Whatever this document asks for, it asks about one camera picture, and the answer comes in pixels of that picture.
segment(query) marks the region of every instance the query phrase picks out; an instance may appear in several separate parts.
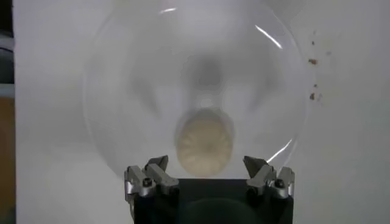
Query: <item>transparent sphere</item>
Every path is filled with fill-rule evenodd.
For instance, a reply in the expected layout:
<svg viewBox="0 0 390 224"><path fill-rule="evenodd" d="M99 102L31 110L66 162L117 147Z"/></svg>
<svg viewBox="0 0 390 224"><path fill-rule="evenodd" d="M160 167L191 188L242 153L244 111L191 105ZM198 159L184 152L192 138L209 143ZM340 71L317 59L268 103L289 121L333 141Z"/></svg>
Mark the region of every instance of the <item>transparent sphere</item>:
<svg viewBox="0 0 390 224"><path fill-rule="evenodd" d="M177 178L247 178L244 156L287 162L312 86L261 1L121 1L92 43L83 106L119 176L168 155Z"/></svg>

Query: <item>screw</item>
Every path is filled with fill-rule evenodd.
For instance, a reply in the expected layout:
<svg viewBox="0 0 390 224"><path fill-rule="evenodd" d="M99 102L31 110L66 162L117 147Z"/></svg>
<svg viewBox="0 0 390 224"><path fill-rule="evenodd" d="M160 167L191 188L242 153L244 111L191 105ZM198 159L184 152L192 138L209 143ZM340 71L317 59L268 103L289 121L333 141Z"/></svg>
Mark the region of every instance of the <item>screw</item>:
<svg viewBox="0 0 390 224"><path fill-rule="evenodd" d="M149 177L142 180L142 185L144 187L150 187L152 184L153 184L153 180L150 179Z"/></svg>
<svg viewBox="0 0 390 224"><path fill-rule="evenodd" d="M277 188L284 188L285 182L282 179L276 179L275 180L275 187Z"/></svg>

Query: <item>dirt spot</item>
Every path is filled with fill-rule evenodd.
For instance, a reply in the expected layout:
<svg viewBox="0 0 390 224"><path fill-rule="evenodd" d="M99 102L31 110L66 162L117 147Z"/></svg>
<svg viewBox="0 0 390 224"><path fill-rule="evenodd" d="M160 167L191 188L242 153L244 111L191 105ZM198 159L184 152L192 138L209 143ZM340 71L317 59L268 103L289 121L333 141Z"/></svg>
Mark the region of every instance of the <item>dirt spot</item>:
<svg viewBox="0 0 390 224"><path fill-rule="evenodd" d="M311 100L315 100L316 99L316 94L315 93L310 94L310 99Z"/></svg>
<svg viewBox="0 0 390 224"><path fill-rule="evenodd" d="M311 63L312 65L316 65L318 64L318 61L316 59L309 59L309 63Z"/></svg>

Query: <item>cream-colored object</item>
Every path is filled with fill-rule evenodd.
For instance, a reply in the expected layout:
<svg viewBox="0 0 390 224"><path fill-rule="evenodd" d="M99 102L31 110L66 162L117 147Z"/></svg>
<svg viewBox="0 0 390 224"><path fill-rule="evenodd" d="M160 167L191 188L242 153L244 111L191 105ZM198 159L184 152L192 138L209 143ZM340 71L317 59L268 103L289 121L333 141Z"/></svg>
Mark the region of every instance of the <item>cream-colored object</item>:
<svg viewBox="0 0 390 224"><path fill-rule="evenodd" d="M186 124L177 143L177 157L195 176L221 172L232 154L232 138L221 121L199 119Z"/></svg>

